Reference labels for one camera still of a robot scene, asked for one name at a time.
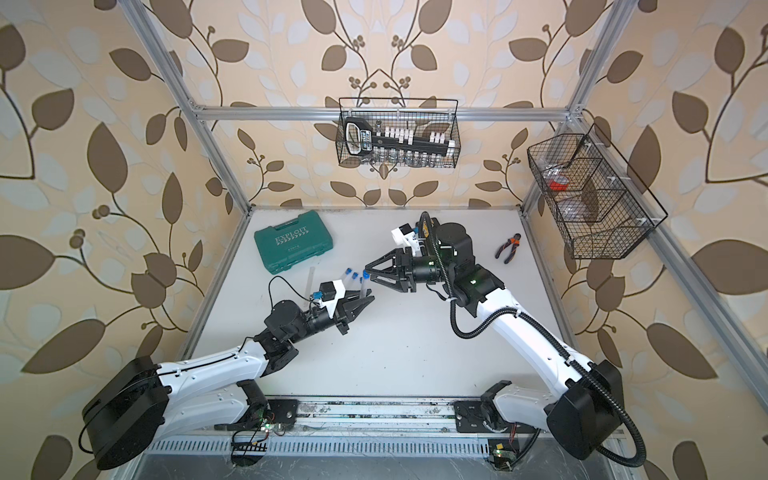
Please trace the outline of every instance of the green tool case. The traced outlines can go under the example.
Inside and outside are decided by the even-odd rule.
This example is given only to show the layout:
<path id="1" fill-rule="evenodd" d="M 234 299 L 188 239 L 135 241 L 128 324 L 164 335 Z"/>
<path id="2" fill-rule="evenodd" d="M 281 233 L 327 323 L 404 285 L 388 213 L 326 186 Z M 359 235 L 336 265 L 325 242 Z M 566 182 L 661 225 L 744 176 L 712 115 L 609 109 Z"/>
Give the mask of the green tool case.
<path id="1" fill-rule="evenodd" d="M 273 275 L 333 248 L 331 234 L 314 210 L 286 223 L 259 230 L 253 238 L 261 261 Z"/>

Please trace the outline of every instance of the wire basket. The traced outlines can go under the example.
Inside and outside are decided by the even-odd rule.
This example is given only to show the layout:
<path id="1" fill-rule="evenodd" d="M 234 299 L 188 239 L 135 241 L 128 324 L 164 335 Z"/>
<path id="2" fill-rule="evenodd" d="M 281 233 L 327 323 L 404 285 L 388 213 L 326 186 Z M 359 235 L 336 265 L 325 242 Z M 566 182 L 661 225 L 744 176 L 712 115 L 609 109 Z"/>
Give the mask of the wire basket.
<path id="1" fill-rule="evenodd" d="M 444 98 L 340 98 L 339 165 L 456 168 L 457 109 L 457 100 Z"/>
<path id="2" fill-rule="evenodd" d="M 621 174 L 605 159 L 603 137 L 593 126 L 587 134 L 560 134 L 528 148 L 528 165 L 576 260 L 625 258 L 668 216 L 624 156 L 627 173 Z M 663 213 L 646 211 L 627 182 L 648 192 Z"/>

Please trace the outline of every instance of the black cable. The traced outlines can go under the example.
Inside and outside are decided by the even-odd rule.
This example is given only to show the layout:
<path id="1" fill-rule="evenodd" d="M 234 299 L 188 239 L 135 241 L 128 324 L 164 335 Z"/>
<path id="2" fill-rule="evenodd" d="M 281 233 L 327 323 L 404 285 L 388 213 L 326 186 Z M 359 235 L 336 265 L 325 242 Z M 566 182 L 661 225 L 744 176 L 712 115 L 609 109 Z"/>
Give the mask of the black cable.
<path id="1" fill-rule="evenodd" d="M 234 357 L 235 355 L 237 355 L 237 354 L 236 354 L 236 353 L 233 353 L 232 355 L 230 355 L 230 356 L 228 356 L 228 357 L 225 357 L 225 358 L 222 358 L 222 359 L 218 359 L 218 360 L 214 360 L 213 362 L 204 363 L 203 365 L 195 365 L 195 366 L 190 366 L 190 367 L 187 367 L 186 369 L 181 369 L 181 370 L 179 370 L 179 371 L 181 371 L 181 372 L 186 372 L 187 370 L 194 370 L 194 369 L 199 369 L 200 367 L 204 367 L 204 366 L 213 365 L 214 363 L 223 362 L 224 360 L 228 360 L 228 359 L 231 359 L 231 358 L 232 358 L 232 357 Z M 125 392 L 125 391 L 127 391 L 127 390 L 129 390 L 129 389 L 132 389 L 134 386 L 138 385 L 139 383 L 142 383 L 142 382 L 146 382 L 147 380 L 150 380 L 150 379 L 156 379 L 157 377 L 161 377 L 161 376 L 163 376 L 163 375 L 170 375 L 171 373 L 176 373 L 176 372 L 177 372 L 177 370 L 172 370 L 172 371 L 170 371 L 170 372 L 164 372 L 164 373 L 156 373 L 155 375 L 152 375 L 152 376 L 148 376 L 148 377 L 144 377 L 143 379 L 139 379 L 139 380 L 137 380 L 137 381 L 135 381 L 135 382 L 131 383 L 130 385 L 128 385 L 128 386 L 126 386 L 126 387 L 124 387 L 123 389 L 121 389 L 121 390 L 120 390 L 120 392 L 117 392 L 116 394 L 114 394 L 114 395 L 112 396 L 112 398 L 113 398 L 113 399 L 117 398 L 117 397 L 118 397 L 118 396 L 119 396 L 121 393 L 123 393 L 123 392 Z M 80 447 L 80 450 L 81 450 L 81 452 L 83 452 L 83 453 L 88 453 L 88 454 L 92 454 L 92 455 L 93 455 L 93 450 L 88 450 L 88 449 L 86 449 L 86 448 L 83 446 L 83 434 L 85 434 L 85 429 L 86 429 L 86 428 L 88 428 L 88 425 L 90 425 L 90 424 L 91 424 L 91 422 L 93 421 L 93 419 L 95 419 L 95 418 L 96 418 L 96 415 L 98 415 L 98 412 L 96 412 L 96 413 L 95 413 L 95 414 L 94 414 L 94 415 L 91 417 L 91 419 L 90 419 L 90 420 L 88 420 L 88 421 L 85 423 L 85 425 L 83 425 L 83 429 L 80 431 L 80 435 L 78 435 L 78 447 Z"/>
<path id="2" fill-rule="evenodd" d="M 273 276 L 273 277 L 272 277 L 272 280 L 270 280 L 270 282 L 269 282 L 269 283 L 266 285 L 266 291 L 267 291 L 267 292 L 269 293 L 269 295 L 270 295 L 270 312 L 271 312 L 271 311 L 272 311 L 272 309 L 275 307 L 275 304 L 272 302 L 272 290 L 271 290 L 271 289 L 272 289 L 272 282 L 274 282 L 274 281 L 275 281 L 275 279 L 277 279 L 277 278 L 279 278 L 279 279 L 281 279 L 283 282 L 285 282 L 285 283 L 286 283 L 286 285 L 288 285 L 288 286 L 290 287 L 290 289 L 291 289 L 291 290 L 293 290 L 293 292 L 294 292 L 296 295 L 298 295 L 298 296 L 299 296 L 299 298 L 300 298 L 300 299 L 302 299 L 302 300 L 307 300 L 307 301 L 309 301 L 309 302 L 311 302 L 311 301 L 312 301 L 312 299 L 306 298 L 306 297 L 305 297 L 305 296 L 303 296 L 301 293 L 297 292 L 297 291 L 296 291 L 296 289 L 295 289 L 295 288 L 293 288 L 293 285 L 291 285 L 291 284 L 290 284 L 290 282 L 289 282 L 288 280 L 286 280 L 286 279 L 282 278 L 280 275 L 276 275 L 276 276 Z"/>
<path id="3" fill-rule="evenodd" d="M 523 457 L 525 457 L 525 454 L 528 453 L 529 450 L 531 450 L 531 447 L 533 446 L 534 442 L 536 442 L 536 439 L 538 438 L 538 434 L 539 433 L 541 433 L 541 429 L 536 429 L 533 432 L 533 436 L 531 437 L 531 439 L 528 440 L 528 443 L 526 443 L 525 447 L 523 447 L 523 449 L 520 451 L 520 454 L 518 455 L 518 457 L 515 458 L 515 460 L 513 460 L 512 462 L 509 462 L 509 469 L 510 470 L 512 470 L 512 468 L 515 465 L 520 463 L 520 461 L 523 459 Z"/>
<path id="4" fill-rule="evenodd" d="M 442 258 L 438 255 L 438 247 L 437 247 L 437 239 L 435 232 L 430 230 L 432 228 L 432 221 L 430 220 L 430 216 L 427 212 L 422 212 L 422 216 L 419 220 L 419 223 L 421 224 L 422 229 L 424 227 L 428 227 L 424 229 L 426 232 L 428 232 L 428 239 L 429 239 L 429 246 L 432 248 L 432 254 L 435 255 L 436 262 L 438 264 L 438 268 L 440 272 L 442 273 L 443 279 L 445 281 L 445 289 L 448 292 L 449 297 L 453 297 L 453 285 L 449 282 L 448 274 L 445 271 L 445 265 L 442 262 Z M 450 311 L 450 319 L 451 319 L 451 328 L 453 329 L 453 333 L 455 333 L 457 336 L 463 339 L 471 339 L 476 337 L 477 335 L 480 335 L 480 333 L 483 332 L 488 326 L 497 318 L 499 318 L 502 315 L 505 315 L 507 313 L 510 313 L 512 315 L 516 315 L 518 318 L 522 318 L 525 322 L 527 322 L 530 326 L 532 326 L 534 329 L 536 329 L 537 332 L 539 332 L 553 347 L 555 350 L 557 350 L 558 354 L 566 359 L 571 358 L 571 354 L 568 353 L 568 351 L 560 344 L 560 342 L 552 336 L 551 333 L 547 329 L 545 329 L 539 322 L 537 322 L 533 317 L 529 316 L 525 312 L 519 312 L 511 307 L 504 307 L 501 309 L 496 310 L 491 315 L 488 316 L 483 322 L 474 330 L 471 332 L 462 332 L 458 325 L 456 324 L 456 302 L 455 300 L 451 300 L 451 311 Z M 607 457 L 609 460 L 612 460 L 619 465 L 623 465 L 625 467 L 640 467 L 645 463 L 646 459 L 646 450 L 645 450 L 645 442 L 643 441 L 643 437 L 640 434 L 640 431 L 637 429 L 637 426 L 634 424 L 630 416 L 624 411 L 624 409 L 621 407 L 619 402 L 614 398 L 613 395 L 611 395 L 610 392 L 608 392 L 605 387 L 603 387 L 600 382 L 598 382 L 595 378 L 592 377 L 592 375 L 575 359 L 571 360 L 570 366 L 578 372 L 579 375 L 581 375 L 582 378 L 586 379 L 586 381 L 600 394 L 603 399 L 605 399 L 608 404 L 611 405 L 611 408 L 616 412 L 619 419 L 621 419 L 621 422 L 627 426 L 627 430 L 630 433 L 630 436 L 632 437 L 632 441 L 634 442 L 635 447 L 635 453 L 634 457 L 628 458 L 623 457 L 620 455 L 617 455 L 616 453 L 612 452 L 611 450 L 606 449 L 604 446 L 599 445 L 597 447 L 597 451 L 600 452 L 602 455 Z"/>

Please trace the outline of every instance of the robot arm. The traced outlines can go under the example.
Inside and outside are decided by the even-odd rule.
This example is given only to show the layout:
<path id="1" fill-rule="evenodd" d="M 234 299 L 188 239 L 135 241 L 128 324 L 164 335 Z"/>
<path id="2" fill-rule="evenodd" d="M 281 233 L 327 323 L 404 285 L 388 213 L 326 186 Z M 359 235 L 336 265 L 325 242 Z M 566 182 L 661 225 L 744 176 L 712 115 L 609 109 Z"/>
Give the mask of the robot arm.
<path id="1" fill-rule="evenodd" d="M 83 409 L 96 466 L 118 467 L 152 442 L 191 429 L 253 428 L 270 408 L 255 379 L 287 365 L 302 339 L 331 326 L 345 335 L 373 300 L 346 291 L 341 280 L 321 283 L 307 311 L 278 302 L 266 329 L 239 346 L 159 365 L 149 356 L 130 361 Z"/>
<path id="2" fill-rule="evenodd" d="M 399 228 L 403 236 L 410 230 L 409 225 Z M 499 278 L 475 263 L 472 239 L 462 225 L 440 224 L 424 212 L 414 231 L 420 240 L 415 248 L 412 242 L 400 240 L 392 232 L 396 243 L 405 248 L 395 248 L 366 265 L 371 280 L 404 293 L 415 292 L 418 283 L 442 281 L 451 301 L 454 333 L 471 339 L 492 326 L 521 353 L 548 387 L 548 392 L 539 392 L 521 389 L 507 381 L 498 383 L 484 395 L 492 410 L 485 415 L 489 426 L 493 429 L 494 424 L 498 425 L 498 417 L 506 422 L 522 422 L 548 430 L 576 458 L 585 459 L 597 449 L 622 465 L 642 465 L 643 439 L 624 411 L 621 374 L 616 367 L 607 360 L 595 365 L 528 315 Z M 414 255 L 413 250 L 418 250 L 419 255 Z M 480 320 L 475 330 L 459 329 L 457 306 Z M 633 458 L 620 457 L 601 446 L 621 423 L 627 426 L 635 442 L 637 453 Z"/>

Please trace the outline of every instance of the pliers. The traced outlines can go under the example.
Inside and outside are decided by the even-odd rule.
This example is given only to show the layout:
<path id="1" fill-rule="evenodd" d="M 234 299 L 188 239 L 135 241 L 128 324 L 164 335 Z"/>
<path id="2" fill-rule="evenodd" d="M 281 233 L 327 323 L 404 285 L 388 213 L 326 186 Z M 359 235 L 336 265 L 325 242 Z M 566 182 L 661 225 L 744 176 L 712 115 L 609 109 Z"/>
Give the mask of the pliers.
<path id="1" fill-rule="evenodd" d="M 515 253 L 517 252 L 519 244 L 520 244 L 520 234 L 516 233 L 514 237 L 508 239 L 504 243 L 504 245 L 501 245 L 498 248 L 498 250 L 496 250 L 496 258 L 498 258 L 502 254 L 502 252 L 504 251 L 505 248 L 507 248 L 510 245 L 512 245 L 512 250 L 511 250 L 511 252 L 509 252 L 509 257 L 507 257 L 507 260 L 504 260 L 504 265 L 506 265 L 507 263 L 509 263 L 512 260 L 512 257 L 515 256 Z"/>

